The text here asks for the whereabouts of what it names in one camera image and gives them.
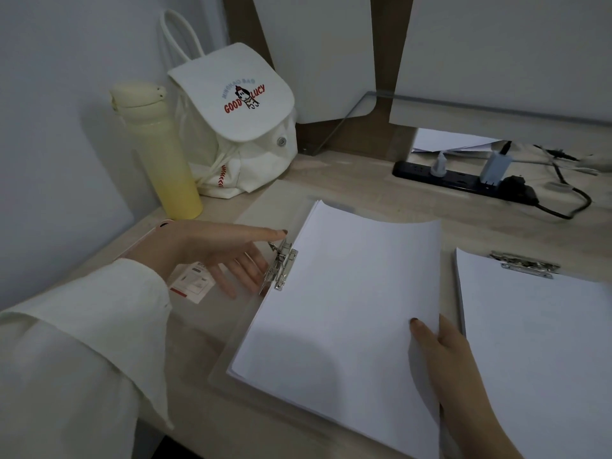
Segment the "loose white papers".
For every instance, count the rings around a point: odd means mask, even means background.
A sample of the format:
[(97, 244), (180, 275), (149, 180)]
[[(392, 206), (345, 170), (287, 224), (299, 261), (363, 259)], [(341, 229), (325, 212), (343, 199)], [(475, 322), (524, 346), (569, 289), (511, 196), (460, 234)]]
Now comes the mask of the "loose white papers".
[(412, 150), (414, 152), (490, 152), (500, 139), (463, 133), (419, 128)]

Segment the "person's right forearm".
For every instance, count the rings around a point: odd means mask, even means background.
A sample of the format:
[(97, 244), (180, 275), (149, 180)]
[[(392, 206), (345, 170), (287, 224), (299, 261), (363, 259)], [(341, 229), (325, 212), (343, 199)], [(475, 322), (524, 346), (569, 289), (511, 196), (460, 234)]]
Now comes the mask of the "person's right forearm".
[(442, 404), (442, 416), (464, 459), (524, 459), (490, 403)]

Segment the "person's left forearm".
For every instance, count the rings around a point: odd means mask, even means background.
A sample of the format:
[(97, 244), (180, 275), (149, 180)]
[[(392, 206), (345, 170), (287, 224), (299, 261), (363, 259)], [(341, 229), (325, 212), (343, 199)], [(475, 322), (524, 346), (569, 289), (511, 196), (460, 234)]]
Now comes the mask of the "person's left forearm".
[(131, 459), (142, 401), (172, 427), (165, 281), (119, 259), (0, 312), (0, 459)]

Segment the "white paper sheet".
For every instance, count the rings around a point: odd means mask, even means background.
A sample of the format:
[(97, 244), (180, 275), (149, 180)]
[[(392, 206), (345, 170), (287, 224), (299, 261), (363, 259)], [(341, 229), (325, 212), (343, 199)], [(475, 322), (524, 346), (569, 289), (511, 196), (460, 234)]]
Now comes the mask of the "white paper sheet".
[(612, 459), (612, 284), (455, 251), (463, 329), (525, 459)]

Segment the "person's left hand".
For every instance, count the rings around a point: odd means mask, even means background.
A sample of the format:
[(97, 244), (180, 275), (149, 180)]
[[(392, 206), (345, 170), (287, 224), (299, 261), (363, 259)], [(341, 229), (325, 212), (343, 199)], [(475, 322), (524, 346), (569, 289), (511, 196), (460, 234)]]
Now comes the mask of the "person's left hand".
[(181, 220), (160, 228), (126, 255), (167, 280), (181, 264), (204, 264), (220, 289), (231, 298), (237, 292), (221, 265), (250, 293), (259, 294), (269, 264), (257, 242), (276, 243), (287, 230), (243, 224)]

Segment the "red white label sticker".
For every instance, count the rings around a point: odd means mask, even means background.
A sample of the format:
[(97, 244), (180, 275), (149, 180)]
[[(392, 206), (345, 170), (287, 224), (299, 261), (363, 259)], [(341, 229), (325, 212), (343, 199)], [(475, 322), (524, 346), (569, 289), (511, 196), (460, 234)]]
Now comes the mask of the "red white label sticker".
[(169, 290), (188, 301), (199, 304), (216, 285), (209, 270), (201, 262), (187, 266), (172, 282)]

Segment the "white blue charger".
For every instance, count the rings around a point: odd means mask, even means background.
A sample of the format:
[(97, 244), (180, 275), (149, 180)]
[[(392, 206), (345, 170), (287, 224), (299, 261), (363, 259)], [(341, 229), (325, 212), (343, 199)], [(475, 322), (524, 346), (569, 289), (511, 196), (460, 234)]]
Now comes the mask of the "white blue charger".
[(479, 181), (487, 186), (498, 186), (513, 162), (513, 158), (509, 155), (509, 150), (512, 146), (512, 141), (506, 141), (500, 151), (493, 151), (485, 163), (480, 175)]

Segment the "white canvas backpack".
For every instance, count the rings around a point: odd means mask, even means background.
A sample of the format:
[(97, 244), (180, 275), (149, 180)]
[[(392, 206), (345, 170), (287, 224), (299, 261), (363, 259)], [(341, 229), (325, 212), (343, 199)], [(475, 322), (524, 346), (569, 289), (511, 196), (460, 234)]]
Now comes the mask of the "white canvas backpack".
[(289, 85), (248, 45), (205, 54), (181, 14), (165, 10), (159, 22), (183, 60), (168, 76), (178, 88), (175, 119), (198, 192), (227, 200), (281, 176), (297, 155)]

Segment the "white board panel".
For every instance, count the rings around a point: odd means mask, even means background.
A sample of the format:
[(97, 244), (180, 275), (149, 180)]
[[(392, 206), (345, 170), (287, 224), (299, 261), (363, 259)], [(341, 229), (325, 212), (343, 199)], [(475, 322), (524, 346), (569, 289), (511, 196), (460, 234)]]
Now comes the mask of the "white board panel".
[(414, 0), (395, 91), (612, 125), (612, 0)]
[(370, 0), (253, 0), (300, 124), (370, 114), (376, 89)]

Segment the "clipboard with silver clip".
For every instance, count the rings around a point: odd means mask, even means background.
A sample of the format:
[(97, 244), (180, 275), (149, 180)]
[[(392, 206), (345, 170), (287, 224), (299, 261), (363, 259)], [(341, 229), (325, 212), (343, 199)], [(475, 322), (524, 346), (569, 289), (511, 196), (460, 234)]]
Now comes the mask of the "clipboard with silver clip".
[(555, 264), (553, 262), (542, 261), (513, 253), (504, 253), (501, 251), (492, 251), (488, 257), (499, 262), (503, 269), (551, 280), (561, 268), (559, 264)]

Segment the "person's right hand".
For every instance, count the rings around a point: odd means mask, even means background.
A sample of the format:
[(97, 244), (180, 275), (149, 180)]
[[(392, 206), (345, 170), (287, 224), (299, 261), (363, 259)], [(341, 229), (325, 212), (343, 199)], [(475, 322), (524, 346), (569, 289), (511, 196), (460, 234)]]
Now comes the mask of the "person's right hand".
[(439, 330), (435, 334), (442, 345), (440, 355), (435, 362), (425, 363), (440, 405), (488, 401), (470, 344), (461, 331), (444, 315), (439, 315)]

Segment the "black plug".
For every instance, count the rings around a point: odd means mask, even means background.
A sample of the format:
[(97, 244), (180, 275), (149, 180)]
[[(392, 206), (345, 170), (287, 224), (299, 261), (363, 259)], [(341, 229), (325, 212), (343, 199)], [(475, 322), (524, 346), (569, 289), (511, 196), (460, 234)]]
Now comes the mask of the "black plug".
[(526, 206), (536, 206), (539, 199), (534, 189), (520, 176), (508, 176), (498, 185), (497, 194), (501, 200), (516, 202)]

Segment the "white paper stack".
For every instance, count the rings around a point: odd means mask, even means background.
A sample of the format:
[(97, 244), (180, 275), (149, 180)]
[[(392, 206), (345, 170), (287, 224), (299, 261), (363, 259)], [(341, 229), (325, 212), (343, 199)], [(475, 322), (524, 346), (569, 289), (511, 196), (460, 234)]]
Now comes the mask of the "white paper stack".
[(441, 224), (387, 223), (318, 200), (227, 373), (414, 459), (440, 414), (409, 323), (438, 331)]

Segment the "clear clipboard with metal clip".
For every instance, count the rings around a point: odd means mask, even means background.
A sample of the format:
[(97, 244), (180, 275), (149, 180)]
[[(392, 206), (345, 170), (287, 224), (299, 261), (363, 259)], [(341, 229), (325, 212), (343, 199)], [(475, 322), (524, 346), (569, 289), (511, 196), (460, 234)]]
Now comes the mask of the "clear clipboard with metal clip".
[[(330, 189), (286, 180), (276, 181), (256, 194), (242, 194), (223, 200), (223, 207), (237, 207), (237, 215), (224, 222), (287, 228), (296, 238), (316, 200), (336, 204), (341, 198)], [(168, 401), (178, 409), (180, 399), (193, 407), (202, 397), (223, 396), (241, 403), (271, 410), (287, 404), (271, 395), (228, 376), (226, 370), (237, 346), (251, 323), (262, 298), (249, 294), (235, 279), (238, 297), (227, 297), (217, 286), (193, 303), (170, 292), (173, 311), (168, 323), (166, 381)]]

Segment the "black power strip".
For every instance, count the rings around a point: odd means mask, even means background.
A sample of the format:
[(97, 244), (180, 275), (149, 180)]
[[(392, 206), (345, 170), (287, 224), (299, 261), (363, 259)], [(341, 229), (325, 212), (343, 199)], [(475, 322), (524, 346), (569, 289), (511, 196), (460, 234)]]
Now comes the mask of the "black power strip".
[(463, 172), (447, 171), (445, 177), (436, 178), (430, 175), (429, 166), (408, 161), (397, 161), (393, 166), (392, 175), (401, 179), (501, 200), (497, 194), (498, 186), (481, 184), (478, 176)]

